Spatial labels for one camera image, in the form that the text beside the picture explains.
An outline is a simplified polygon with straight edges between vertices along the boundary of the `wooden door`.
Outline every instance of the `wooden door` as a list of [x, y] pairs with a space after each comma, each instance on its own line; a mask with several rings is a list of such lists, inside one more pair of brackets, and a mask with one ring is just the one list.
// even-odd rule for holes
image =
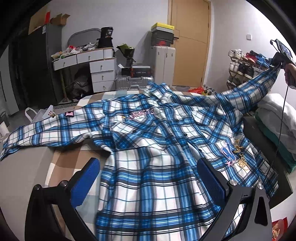
[[205, 0], [171, 0], [176, 48], [173, 85], [198, 87], [205, 72], [210, 35], [210, 6]]

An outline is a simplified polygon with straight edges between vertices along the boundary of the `door frame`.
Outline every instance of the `door frame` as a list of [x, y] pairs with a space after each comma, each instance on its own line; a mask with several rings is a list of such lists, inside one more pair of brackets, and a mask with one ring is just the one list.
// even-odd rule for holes
[[[205, 71], [207, 69], [207, 60], [209, 56], [209, 49], [210, 49], [210, 38], [211, 38], [211, 19], [212, 19], [212, 8], [211, 8], [211, 1], [210, 0], [204, 0], [209, 4], [209, 27], [208, 27], [208, 37], [207, 37], [207, 53], [206, 53], [206, 58], [205, 58], [205, 66], [203, 70], [203, 75], [202, 75], [202, 81], [201, 81], [201, 86], [204, 83], [205, 80]], [[173, 0], [168, 0], [168, 24], [171, 24], [172, 22], [172, 2]]]

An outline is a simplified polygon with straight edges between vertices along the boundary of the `green cloth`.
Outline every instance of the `green cloth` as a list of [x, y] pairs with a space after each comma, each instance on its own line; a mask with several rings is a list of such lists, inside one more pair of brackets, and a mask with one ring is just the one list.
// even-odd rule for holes
[[[278, 145], [279, 139], [278, 137], [271, 132], [262, 122], [260, 117], [258, 116], [258, 113], [256, 112], [255, 118], [257, 120], [257, 124], [259, 126], [259, 129], [263, 132], [263, 134], [270, 139], [276, 146]], [[279, 143], [279, 150], [278, 152], [280, 153], [281, 157], [285, 161], [287, 171], [291, 173], [294, 168], [296, 167], [296, 161], [294, 160], [292, 154], [287, 150], [287, 148], [283, 145], [283, 143]]]

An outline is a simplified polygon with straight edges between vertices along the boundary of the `black refrigerator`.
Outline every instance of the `black refrigerator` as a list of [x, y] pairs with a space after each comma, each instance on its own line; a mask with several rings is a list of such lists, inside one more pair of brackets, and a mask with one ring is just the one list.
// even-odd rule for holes
[[18, 41], [20, 84], [28, 107], [46, 108], [63, 99], [51, 55], [62, 50], [62, 27], [48, 23]]

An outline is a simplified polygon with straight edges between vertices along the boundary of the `drawer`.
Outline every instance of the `drawer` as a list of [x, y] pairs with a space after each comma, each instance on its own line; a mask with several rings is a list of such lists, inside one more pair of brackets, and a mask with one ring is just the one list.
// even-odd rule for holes
[[115, 80], [115, 72], [113, 70], [91, 73], [91, 81], [93, 83], [111, 80]]
[[53, 62], [54, 70], [62, 69], [71, 65], [77, 64], [76, 55], [72, 55], [66, 58], [61, 58], [55, 62]]
[[89, 63], [91, 73], [114, 70], [115, 59], [101, 60]]
[[104, 49], [104, 58], [113, 58], [113, 49]]
[[93, 90], [95, 93], [102, 92], [102, 91], [114, 91], [115, 83], [114, 81], [96, 82], [96, 83], [93, 83]]
[[84, 63], [93, 60], [103, 59], [104, 58], [104, 51], [102, 49], [93, 50], [86, 53], [79, 53], [77, 54], [77, 63]]

